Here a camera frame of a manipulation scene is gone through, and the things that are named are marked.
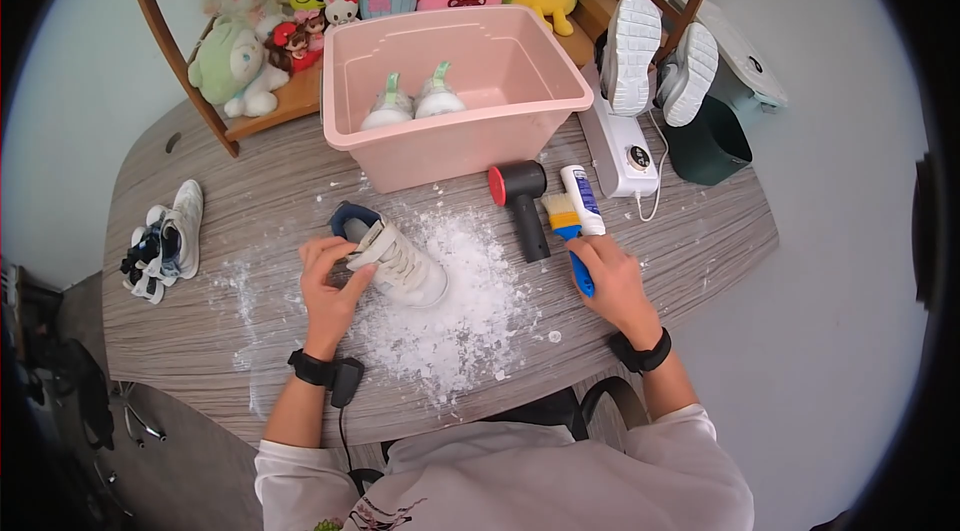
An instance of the pair of shoes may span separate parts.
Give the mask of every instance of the pair of shoes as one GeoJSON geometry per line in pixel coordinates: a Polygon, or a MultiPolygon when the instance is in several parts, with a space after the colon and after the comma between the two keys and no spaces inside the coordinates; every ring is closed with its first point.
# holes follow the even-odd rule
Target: pair of shoes
{"type": "Polygon", "coordinates": [[[200,225],[204,192],[192,178],[186,180],[168,208],[157,204],[147,212],[146,226],[130,237],[130,248],[120,263],[124,287],[138,298],[158,304],[163,288],[177,279],[191,279],[200,269],[200,225]]]}
{"type": "MultiPolygon", "coordinates": [[[[647,69],[660,48],[661,32],[661,12],[651,0],[620,0],[606,35],[598,38],[601,92],[615,115],[635,117],[647,107],[647,69]]],[[[717,65],[714,36],[691,22],[677,48],[657,67],[654,105],[663,109],[668,125],[682,127],[696,117],[717,65]]]]}
{"type": "Polygon", "coordinates": [[[405,123],[414,118],[436,117],[465,111],[467,106],[445,81],[449,68],[449,62],[446,60],[441,62],[433,72],[433,76],[423,82],[420,93],[412,100],[399,87],[401,74],[387,75],[387,86],[376,95],[376,102],[360,124],[360,131],[405,123]]]}
{"type": "Polygon", "coordinates": [[[342,201],[329,220],[334,236],[357,244],[346,257],[346,268],[356,271],[376,264],[372,284],[390,300],[411,309],[437,304],[450,285],[444,267],[414,246],[379,212],[342,201]]]}

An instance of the dark green bucket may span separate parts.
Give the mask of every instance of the dark green bucket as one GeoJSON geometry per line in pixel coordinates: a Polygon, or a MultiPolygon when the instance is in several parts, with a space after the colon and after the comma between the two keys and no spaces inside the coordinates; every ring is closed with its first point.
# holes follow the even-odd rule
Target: dark green bucket
{"type": "Polygon", "coordinates": [[[709,95],[690,124],[666,127],[670,163],[681,179],[715,186],[754,159],[740,121],[730,107],[709,95]]]}

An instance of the wooden table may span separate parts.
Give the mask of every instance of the wooden table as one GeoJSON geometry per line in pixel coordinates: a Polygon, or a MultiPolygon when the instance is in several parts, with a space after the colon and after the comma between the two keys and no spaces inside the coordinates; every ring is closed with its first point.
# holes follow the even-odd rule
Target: wooden table
{"type": "MultiPolygon", "coordinates": [[[[640,120],[649,125],[645,117],[640,120]]],[[[308,237],[328,236],[330,213],[345,199],[382,210],[401,229],[417,224],[428,211],[482,219],[503,246],[505,266],[515,273],[516,284],[527,287],[525,312],[535,311],[533,325],[527,317],[510,338],[512,357],[503,372],[496,374],[481,360],[473,386],[446,395],[445,403],[426,391],[419,374],[371,366],[376,358],[364,339],[349,334],[341,353],[367,364],[364,382],[344,413],[351,445],[481,419],[615,363],[604,341],[612,330],[574,293],[560,240],[550,235],[554,255],[527,264],[511,215],[494,205],[485,174],[441,181],[436,189],[431,184],[378,195],[349,154],[324,141],[318,115],[258,133],[247,142],[257,145],[238,160],[228,157],[196,109],[184,102],[150,127],[126,156],[110,205],[103,257],[103,332],[114,380],[165,391],[245,441],[257,442],[289,375],[287,357],[302,345],[306,330],[297,247],[308,237]],[[167,153],[174,134],[180,138],[167,153]],[[150,305],[123,288],[118,266],[131,231],[143,224],[150,206],[169,205],[181,182],[190,178],[205,194],[200,270],[168,288],[160,304],[150,305]],[[560,333],[561,340],[546,339],[550,332],[560,333]]],[[[662,149],[658,139],[652,147],[654,154],[662,149]]],[[[548,191],[562,188],[561,166],[589,164],[576,115],[540,157],[548,191]]],[[[653,222],[638,220],[633,200],[599,202],[608,230],[641,261],[646,290],[663,323],[672,327],[743,278],[776,248],[778,236],[750,168],[715,187],[687,183],[669,165],[665,168],[653,222]]],[[[599,193],[592,168],[586,169],[599,193]]],[[[651,206],[648,199],[647,212],[651,206]]],[[[369,301],[361,303],[358,317],[365,305],[369,301]]],[[[328,407],[324,415],[327,446],[340,445],[336,414],[328,407]]]]}

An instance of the brush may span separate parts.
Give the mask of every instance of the brush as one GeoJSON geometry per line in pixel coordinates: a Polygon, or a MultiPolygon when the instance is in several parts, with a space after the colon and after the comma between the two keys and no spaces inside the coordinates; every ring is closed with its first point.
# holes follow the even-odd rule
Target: brush
{"type": "MultiPolygon", "coordinates": [[[[540,199],[546,213],[550,216],[550,228],[553,233],[563,238],[563,241],[573,239],[580,233],[580,217],[573,209],[573,201],[570,200],[570,194],[558,193],[552,196],[543,196],[540,199]]],[[[570,252],[570,261],[573,263],[573,279],[577,282],[577,287],[583,292],[583,295],[594,297],[594,280],[591,278],[591,272],[587,265],[580,259],[580,256],[570,252]]]]}

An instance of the white bunny figurine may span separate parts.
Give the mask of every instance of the white bunny figurine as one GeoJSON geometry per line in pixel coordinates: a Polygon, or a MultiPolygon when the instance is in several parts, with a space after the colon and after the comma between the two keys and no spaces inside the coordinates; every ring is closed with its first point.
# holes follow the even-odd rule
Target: white bunny figurine
{"type": "Polygon", "coordinates": [[[323,0],[326,9],[323,15],[331,27],[356,21],[360,4],[357,0],[323,0]]]}

